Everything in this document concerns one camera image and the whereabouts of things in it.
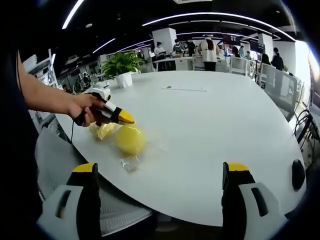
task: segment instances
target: black ceiling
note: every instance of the black ceiling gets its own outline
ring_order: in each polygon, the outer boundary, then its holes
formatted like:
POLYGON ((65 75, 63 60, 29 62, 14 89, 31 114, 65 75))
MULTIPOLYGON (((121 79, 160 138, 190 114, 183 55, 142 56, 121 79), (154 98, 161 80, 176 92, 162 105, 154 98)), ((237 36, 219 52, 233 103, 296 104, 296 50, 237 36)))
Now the black ceiling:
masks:
MULTIPOLYGON (((127 46, 151 39, 151 32, 169 27, 169 24, 195 21, 219 20, 255 26, 269 32, 262 24, 253 23, 240 18, 217 15, 194 15, 171 18, 142 26, 147 22, 177 14, 197 12, 223 12, 251 17, 275 27, 290 25, 280 1, 278 0, 213 0, 176 4, 173 0, 84 0, 66 29, 62 26, 77 0, 44 0, 41 7, 28 18, 26 31, 30 37, 22 41, 21 52, 24 58, 37 54, 41 58, 51 48, 56 53, 54 68, 59 74, 65 67, 69 56, 83 57, 116 38, 95 53, 93 58, 101 54, 113 53, 127 46)), ((257 32, 245 26, 220 22, 192 22, 172 25, 178 33, 188 32, 224 32, 251 35, 257 32)), ((276 33, 282 39, 289 38, 276 33)), ((180 35, 184 40, 199 35, 180 35)))

